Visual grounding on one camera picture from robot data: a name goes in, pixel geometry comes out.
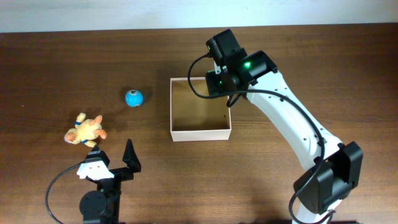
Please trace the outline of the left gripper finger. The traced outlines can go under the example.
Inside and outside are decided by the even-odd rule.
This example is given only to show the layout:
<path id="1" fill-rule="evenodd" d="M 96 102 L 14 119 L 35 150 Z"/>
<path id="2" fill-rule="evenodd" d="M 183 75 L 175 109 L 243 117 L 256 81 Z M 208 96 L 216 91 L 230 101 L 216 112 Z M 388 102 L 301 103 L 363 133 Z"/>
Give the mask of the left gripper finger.
<path id="1" fill-rule="evenodd" d="M 131 170 L 131 172 L 141 172 L 141 163 L 134 150 L 134 146 L 131 139 L 128 139 L 126 142 L 126 147 L 122 161 L 127 165 L 127 167 Z"/>
<path id="2" fill-rule="evenodd" d="M 110 160 L 104 151 L 96 145 L 85 157 L 85 163 L 102 161 L 105 166 L 109 166 Z"/>

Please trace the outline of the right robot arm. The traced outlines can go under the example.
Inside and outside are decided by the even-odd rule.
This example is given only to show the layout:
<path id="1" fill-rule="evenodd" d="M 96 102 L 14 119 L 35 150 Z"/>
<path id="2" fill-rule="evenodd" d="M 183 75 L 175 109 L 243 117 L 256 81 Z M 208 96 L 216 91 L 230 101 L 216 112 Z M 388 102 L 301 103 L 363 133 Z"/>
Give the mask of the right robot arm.
<path id="1" fill-rule="evenodd" d="M 287 86 L 263 51 L 249 55 L 231 30 L 206 41 L 215 71 L 206 74 L 209 96 L 239 95 L 257 106 L 294 150 L 305 173 L 289 202 L 293 223 L 330 223 L 336 207 L 358 186 L 363 150 L 329 132 Z"/>

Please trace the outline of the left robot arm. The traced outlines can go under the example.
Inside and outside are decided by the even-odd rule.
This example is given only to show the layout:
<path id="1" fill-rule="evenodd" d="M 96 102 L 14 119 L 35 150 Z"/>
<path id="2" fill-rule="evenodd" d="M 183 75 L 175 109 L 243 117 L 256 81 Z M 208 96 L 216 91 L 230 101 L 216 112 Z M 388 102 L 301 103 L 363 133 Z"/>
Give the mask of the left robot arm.
<path id="1" fill-rule="evenodd" d="M 106 153 L 95 146 L 80 164 L 77 175 L 96 184 L 96 190 L 86 193 L 80 200 L 83 223 L 105 224 L 119 222 L 121 183 L 134 179 L 141 171 L 141 163 L 130 139 L 126 142 L 122 161 L 125 167 L 109 169 Z"/>

